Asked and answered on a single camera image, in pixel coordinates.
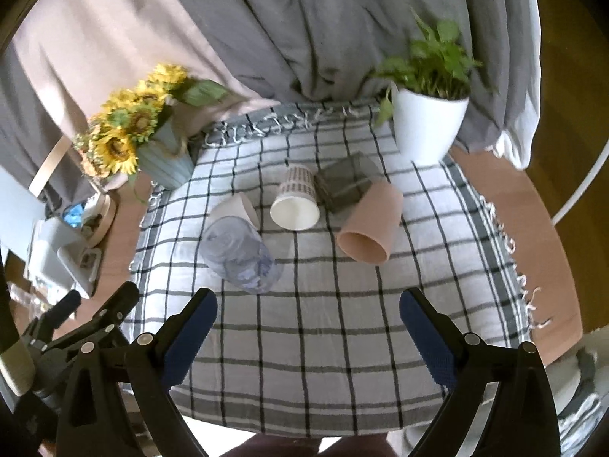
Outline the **clear plastic cup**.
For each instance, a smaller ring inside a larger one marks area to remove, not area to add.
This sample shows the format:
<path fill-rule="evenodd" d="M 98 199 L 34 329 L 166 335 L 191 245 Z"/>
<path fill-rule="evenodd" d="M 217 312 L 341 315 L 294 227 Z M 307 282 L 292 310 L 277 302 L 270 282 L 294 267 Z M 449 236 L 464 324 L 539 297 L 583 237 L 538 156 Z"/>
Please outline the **clear plastic cup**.
<path fill-rule="evenodd" d="M 268 292 L 281 276 L 256 229 L 235 216 L 220 218 L 203 231 L 199 254 L 220 278 L 250 294 Z"/>

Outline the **white paper cup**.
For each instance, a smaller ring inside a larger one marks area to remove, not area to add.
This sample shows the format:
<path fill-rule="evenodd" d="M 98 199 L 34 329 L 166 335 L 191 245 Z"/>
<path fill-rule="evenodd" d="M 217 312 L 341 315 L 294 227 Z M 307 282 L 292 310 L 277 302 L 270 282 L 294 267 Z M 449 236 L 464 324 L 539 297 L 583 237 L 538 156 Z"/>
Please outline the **white paper cup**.
<path fill-rule="evenodd" d="M 260 229 L 257 212 L 245 193 L 235 193 L 218 203 L 210 211 L 210 215 L 206 220 L 206 226 L 212 225 L 216 221 L 226 217 L 241 218 L 256 230 Z"/>

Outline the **brown striped paper cup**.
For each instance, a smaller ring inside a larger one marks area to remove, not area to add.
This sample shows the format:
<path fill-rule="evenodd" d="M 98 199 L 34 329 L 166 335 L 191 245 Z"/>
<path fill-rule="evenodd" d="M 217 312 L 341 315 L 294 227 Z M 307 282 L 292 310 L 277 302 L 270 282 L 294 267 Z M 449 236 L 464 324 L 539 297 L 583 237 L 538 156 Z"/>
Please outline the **brown striped paper cup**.
<path fill-rule="evenodd" d="M 306 166 L 290 164 L 269 211 L 271 219 L 290 231 L 309 230 L 320 218 L 313 172 Z"/>

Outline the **pink plastic cup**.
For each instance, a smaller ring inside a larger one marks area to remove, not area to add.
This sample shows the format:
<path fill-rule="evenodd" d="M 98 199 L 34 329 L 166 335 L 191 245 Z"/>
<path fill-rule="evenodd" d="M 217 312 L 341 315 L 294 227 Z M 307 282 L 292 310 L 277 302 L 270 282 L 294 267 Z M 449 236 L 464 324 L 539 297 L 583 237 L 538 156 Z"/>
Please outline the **pink plastic cup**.
<path fill-rule="evenodd" d="M 373 183 L 355 205 L 336 242 L 354 261 L 383 264 L 390 257 L 402 213 L 402 191 L 387 182 Z"/>

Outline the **dark grey glass cup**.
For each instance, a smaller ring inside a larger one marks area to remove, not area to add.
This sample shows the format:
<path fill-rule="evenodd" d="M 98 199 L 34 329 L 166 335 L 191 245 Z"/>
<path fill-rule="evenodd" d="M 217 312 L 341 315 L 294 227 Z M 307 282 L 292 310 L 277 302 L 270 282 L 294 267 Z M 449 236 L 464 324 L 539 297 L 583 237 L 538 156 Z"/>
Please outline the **dark grey glass cup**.
<path fill-rule="evenodd" d="M 322 168 L 314 175 L 320 201 L 333 214 L 357 204 L 382 178 L 377 164 L 361 152 Z"/>

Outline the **white box on table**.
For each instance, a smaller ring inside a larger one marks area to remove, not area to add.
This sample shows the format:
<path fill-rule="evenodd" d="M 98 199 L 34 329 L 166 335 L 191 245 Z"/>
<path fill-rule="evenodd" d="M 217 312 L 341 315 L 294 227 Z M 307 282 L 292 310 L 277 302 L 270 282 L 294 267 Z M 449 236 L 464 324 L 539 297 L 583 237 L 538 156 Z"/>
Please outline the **white box on table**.
<path fill-rule="evenodd" d="M 26 269 L 34 282 L 91 299 L 102 256 L 102 250 L 90 246 L 81 231 L 54 217 L 35 224 Z"/>

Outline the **round wooden tray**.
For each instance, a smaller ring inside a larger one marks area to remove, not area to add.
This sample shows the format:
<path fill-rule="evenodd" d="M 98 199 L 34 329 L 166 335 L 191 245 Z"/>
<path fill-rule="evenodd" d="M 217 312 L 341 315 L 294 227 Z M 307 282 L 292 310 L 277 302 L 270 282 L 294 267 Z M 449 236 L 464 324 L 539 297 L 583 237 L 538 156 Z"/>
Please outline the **round wooden tray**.
<path fill-rule="evenodd" d="M 98 246 L 116 218 L 116 201 L 109 194 L 94 194 L 85 202 L 71 205 L 62 220 L 79 231 L 90 248 Z"/>

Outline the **checked white grey tablecloth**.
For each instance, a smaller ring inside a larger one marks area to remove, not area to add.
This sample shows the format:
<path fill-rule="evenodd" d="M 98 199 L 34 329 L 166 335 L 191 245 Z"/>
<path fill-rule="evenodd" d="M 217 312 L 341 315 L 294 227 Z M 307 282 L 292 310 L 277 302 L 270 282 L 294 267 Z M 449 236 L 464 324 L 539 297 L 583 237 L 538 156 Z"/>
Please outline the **checked white grey tablecloth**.
<path fill-rule="evenodd" d="M 525 279 L 493 205 L 452 158 L 403 161 L 390 130 L 375 125 L 377 110 L 374 101 L 284 104 L 215 124 L 190 141 L 189 182 L 154 191 L 130 266 L 140 298 L 125 335 L 156 332 L 200 288 L 218 298 L 212 331 L 171 391 L 184 415 L 296 438 L 429 422 L 446 392 L 400 320 L 410 287 L 491 345 L 514 348 L 531 336 Z M 318 170 L 358 153 L 405 197 L 380 266 L 339 249 L 344 215 L 323 213 L 313 228 L 288 232 L 269 213 L 290 163 Z M 237 193 L 254 205 L 281 270 L 262 295 L 222 281 L 201 258 L 210 212 Z"/>

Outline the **light blue ribbed vase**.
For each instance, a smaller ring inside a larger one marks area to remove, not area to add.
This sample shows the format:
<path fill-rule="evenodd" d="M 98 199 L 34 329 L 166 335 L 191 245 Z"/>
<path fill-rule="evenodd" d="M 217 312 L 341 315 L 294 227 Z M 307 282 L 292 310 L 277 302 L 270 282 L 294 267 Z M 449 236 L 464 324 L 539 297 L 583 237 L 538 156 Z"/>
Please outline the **light blue ribbed vase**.
<path fill-rule="evenodd" d="M 173 117 L 136 149 L 138 168 L 167 190 L 181 188 L 191 179 L 194 162 L 188 137 Z"/>

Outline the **sunflower bouquet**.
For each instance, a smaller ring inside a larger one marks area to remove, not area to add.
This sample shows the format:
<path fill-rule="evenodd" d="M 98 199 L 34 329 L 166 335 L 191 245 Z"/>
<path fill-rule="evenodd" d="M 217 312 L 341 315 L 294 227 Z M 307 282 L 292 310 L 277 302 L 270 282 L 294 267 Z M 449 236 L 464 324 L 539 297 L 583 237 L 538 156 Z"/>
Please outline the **sunflower bouquet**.
<path fill-rule="evenodd" d="M 135 87 L 110 93 L 88 122 L 87 130 L 74 136 L 86 176 L 107 179 L 117 173 L 134 176 L 139 168 L 137 151 L 150 147 L 153 136 L 171 117 L 174 103 L 206 107 L 224 100 L 229 90 L 209 78 L 193 77 L 181 65 L 159 63 Z"/>

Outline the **white plant pot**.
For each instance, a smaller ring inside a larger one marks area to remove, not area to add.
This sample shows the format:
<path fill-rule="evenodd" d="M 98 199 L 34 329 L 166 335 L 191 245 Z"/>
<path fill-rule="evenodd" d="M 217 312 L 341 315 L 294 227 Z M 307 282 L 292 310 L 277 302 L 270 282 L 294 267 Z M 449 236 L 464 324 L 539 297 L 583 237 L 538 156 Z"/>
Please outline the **white plant pot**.
<path fill-rule="evenodd" d="M 403 160 L 440 163 L 457 137 L 470 99 L 440 99 L 391 85 L 393 132 Z"/>

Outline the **grey blanket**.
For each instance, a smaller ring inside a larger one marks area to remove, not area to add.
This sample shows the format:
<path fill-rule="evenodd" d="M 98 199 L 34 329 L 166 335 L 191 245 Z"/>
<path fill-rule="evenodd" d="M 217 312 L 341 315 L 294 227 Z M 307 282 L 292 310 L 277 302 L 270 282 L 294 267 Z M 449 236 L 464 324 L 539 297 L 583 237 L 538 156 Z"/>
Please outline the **grey blanket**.
<path fill-rule="evenodd" d="M 275 101 L 371 97 L 370 71 L 418 20 L 454 20 L 482 66 L 457 139 L 528 167 L 540 117 L 537 0 L 38 0 L 1 53 L 1 165 L 30 184 L 62 136 L 160 62 L 232 96 L 184 110 L 191 131 Z"/>

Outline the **green potted plant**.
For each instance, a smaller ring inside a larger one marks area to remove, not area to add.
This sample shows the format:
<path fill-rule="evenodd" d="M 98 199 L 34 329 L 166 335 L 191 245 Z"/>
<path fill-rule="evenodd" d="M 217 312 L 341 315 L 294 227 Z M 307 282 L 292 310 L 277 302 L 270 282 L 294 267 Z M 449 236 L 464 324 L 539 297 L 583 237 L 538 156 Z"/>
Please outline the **green potted plant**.
<path fill-rule="evenodd" d="M 454 20 L 425 23 L 415 10 L 414 21 L 422 35 L 409 40 L 408 55 L 388 56 L 371 76 L 389 80 L 398 88 L 425 97 L 456 101 L 471 93 L 471 75 L 484 66 L 461 45 L 461 30 Z"/>

